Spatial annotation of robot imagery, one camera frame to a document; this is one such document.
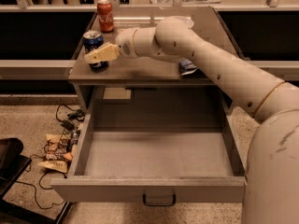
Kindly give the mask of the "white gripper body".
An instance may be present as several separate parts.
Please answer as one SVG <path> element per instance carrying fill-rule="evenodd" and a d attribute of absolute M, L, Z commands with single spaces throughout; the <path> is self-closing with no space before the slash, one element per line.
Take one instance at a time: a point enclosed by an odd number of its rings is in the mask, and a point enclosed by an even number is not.
<path fill-rule="evenodd" d="M 118 31 L 115 42 L 121 56 L 125 58 L 137 58 L 134 46 L 134 36 L 136 31 L 137 27 L 120 29 Z"/>

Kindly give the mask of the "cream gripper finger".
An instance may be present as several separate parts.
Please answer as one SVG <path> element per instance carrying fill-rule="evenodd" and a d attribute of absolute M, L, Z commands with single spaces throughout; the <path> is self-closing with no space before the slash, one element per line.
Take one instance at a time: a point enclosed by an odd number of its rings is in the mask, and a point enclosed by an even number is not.
<path fill-rule="evenodd" d="M 84 55 L 86 63 L 100 63 L 106 61 L 113 61 L 120 56 L 118 47 L 114 44 L 106 42 L 101 47 L 90 51 Z"/>

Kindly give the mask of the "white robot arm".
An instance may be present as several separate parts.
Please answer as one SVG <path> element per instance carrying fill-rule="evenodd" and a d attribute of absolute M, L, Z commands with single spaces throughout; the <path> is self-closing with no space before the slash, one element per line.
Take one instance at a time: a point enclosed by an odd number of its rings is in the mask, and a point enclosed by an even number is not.
<path fill-rule="evenodd" d="M 299 224 L 299 88 L 197 35 L 193 21 L 166 17 L 152 28 L 121 30 L 84 56 L 187 59 L 260 123 L 247 156 L 242 224 Z"/>

